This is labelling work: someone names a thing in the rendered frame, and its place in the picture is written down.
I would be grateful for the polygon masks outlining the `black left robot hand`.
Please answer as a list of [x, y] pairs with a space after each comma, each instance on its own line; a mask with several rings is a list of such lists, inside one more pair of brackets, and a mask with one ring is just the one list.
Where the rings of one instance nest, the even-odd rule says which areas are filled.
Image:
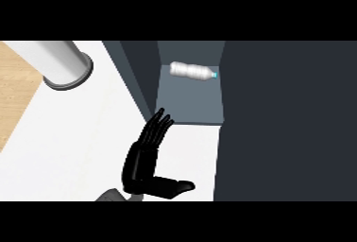
[[159, 145], [174, 120], [161, 108], [142, 129], [140, 138], [133, 143], [121, 172], [122, 190], [131, 195], [149, 195], [174, 199], [195, 189], [192, 181], [177, 181], [155, 175]]

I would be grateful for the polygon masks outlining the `white cylinder with grey rim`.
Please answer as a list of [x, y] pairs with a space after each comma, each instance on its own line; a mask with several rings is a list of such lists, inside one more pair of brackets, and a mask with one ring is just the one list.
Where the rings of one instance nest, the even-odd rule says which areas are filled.
[[38, 70], [53, 90], [71, 90], [88, 79], [93, 60], [72, 41], [4, 41], [4, 44]]

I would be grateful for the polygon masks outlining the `dark grey cabinet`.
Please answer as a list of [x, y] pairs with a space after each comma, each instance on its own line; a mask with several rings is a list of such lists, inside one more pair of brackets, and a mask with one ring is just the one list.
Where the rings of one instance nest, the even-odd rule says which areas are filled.
[[218, 72], [224, 42], [105, 41], [103, 45], [143, 119], [164, 108], [180, 125], [220, 126], [220, 78], [178, 78], [170, 74], [170, 64], [198, 64]]

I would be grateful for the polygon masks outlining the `clear plastic water bottle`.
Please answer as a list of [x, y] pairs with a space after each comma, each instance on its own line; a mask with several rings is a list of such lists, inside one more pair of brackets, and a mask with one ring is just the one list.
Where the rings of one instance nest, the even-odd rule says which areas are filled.
[[174, 61], [170, 64], [170, 74], [180, 78], [190, 78], [202, 81], [217, 78], [217, 72], [214, 72], [206, 66], [186, 64], [178, 61]]

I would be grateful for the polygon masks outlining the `dark grey cabinet door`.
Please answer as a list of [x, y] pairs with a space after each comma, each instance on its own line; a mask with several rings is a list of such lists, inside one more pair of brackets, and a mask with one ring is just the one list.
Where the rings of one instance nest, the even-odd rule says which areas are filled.
[[230, 42], [215, 198], [357, 200], [357, 42]]

